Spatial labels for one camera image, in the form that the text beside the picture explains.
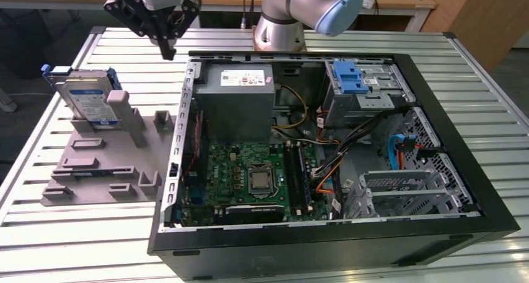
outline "motherboard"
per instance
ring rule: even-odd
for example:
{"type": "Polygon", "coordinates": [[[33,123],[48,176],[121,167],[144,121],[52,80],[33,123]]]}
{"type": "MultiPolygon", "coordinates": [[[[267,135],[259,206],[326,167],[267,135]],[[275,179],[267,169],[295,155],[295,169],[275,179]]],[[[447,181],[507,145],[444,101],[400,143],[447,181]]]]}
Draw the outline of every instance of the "motherboard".
{"type": "Polygon", "coordinates": [[[315,166],[311,144],[209,145],[207,183],[188,189],[187,220],[208,226],[326,219],[324,200],[311,198],[315,166]]]}

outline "sticker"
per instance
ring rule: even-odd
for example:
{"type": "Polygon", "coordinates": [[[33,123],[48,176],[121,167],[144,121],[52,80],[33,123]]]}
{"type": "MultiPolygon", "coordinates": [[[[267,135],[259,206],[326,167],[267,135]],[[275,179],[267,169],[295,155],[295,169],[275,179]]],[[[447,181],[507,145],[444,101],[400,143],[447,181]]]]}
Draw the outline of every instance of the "sticker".
{"type": "Polygon", "coordinates": [[[315,119],[315,124],[318,124],[319,128],[323,128],[324,125],[324,119],[322,117],[316,117],[315,119]]]}
{"type": "Polygon", "coordinates": [[[220,86],[264,85],[264,71],[221,71],[220,86]]]}
{"type": "Polygon", "coordinates": [[[105,103],[106,96],[101,90],[69,90],[69,97],[78,112],[92,124],[104,126],[117,123],[116,114],[105,103]]]}
{"type": "Polygon", "coordinates": [[[334,207],[334,210],[336,210],[336,212],[339,212],[342,210],[342,204],[336,201],[335,198],[332,198],[331,205],[334,207]]]}
{"type": "Polygon", "coordinates": [[[378,85],[376,78],[363,79],[363,84],[366,84],[366,85],[378,85]]]}

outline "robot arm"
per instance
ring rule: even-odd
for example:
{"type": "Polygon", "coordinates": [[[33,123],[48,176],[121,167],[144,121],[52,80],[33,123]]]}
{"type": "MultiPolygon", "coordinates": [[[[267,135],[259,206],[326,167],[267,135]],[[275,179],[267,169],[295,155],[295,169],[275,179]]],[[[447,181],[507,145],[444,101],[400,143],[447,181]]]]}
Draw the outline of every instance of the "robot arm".
{"type": "MultiPolygon", "coordinates": [[[[257,50],[300,51],[304,48],[303,24],[335,37],[354,22],[363,0],[263,0],[255,29],[257,50]]],[[[108,0],[105,11],[159,46],[163,59],[175,57],[175,41],[200,11],[200,0],[108,0]]]]}
{"type": "Polygon", "coordinates": [[[200,0],[106,0],[104,8],[137,36],[149,37],[163,59],[172,60],[175,41],[189,28],[200,6],[200,0]]]}
{"type": "Polygon", "coordinates": [[[263,0],[261,18],[253,34],[256,49],[303,50],[303,24],[318,33],[335,37],[354,22],[362,2],[363,0],[263,0]]]}

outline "slotted aluminum table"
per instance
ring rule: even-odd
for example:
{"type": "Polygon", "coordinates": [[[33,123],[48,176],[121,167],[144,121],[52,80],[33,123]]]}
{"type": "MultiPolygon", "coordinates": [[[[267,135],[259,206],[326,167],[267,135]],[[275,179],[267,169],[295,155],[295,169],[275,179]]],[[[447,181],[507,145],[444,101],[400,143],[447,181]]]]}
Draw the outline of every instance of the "slotted aluminum table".
{"type": "MultiPolygon", "coordinates": [[[[420,267],[247,279],[251,282],[529,280],[529,123],[456,40],[439,33],[306,34],[308,51],[406,53],[423,74],[521,230],[420,267]]],[[[189,30],[172,63],[145,38],[94,28],[73,66],[113,67],[141,114],[176,112],[187,52],[252,49],[249,32],[189,30]]],[[[70,111],[53,96],[0,187],[0,276],[12,282],[177,282],[147,240],[153,202],[44,207],[40,193],[68,142],[70,111]]]]}

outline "green circuit board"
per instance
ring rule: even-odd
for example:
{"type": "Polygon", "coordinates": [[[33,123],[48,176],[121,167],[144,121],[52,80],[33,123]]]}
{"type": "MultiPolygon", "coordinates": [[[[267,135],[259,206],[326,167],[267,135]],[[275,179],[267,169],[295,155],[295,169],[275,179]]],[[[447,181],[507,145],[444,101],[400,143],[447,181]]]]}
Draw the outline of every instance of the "green circuit board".
{"type": "MultiPolygon", "coordinates": [[[[314,146],[304,144],[300,150],[302,164],[310,170],[316,163],[314,146]]],[[[211,207],[244,204],[284,206],[284,222],[323,220],[328,214],[322,201],[312,202],[311,212],[300,216],[291,213],[287,183],[281,144],[209,145],[204,204],[195,206],[189,212],[195,224],[213,225],[211,207]],[[252,193],[249,173],[256,168],[265,170],[273,179],[268,194],[252,193]]]]}

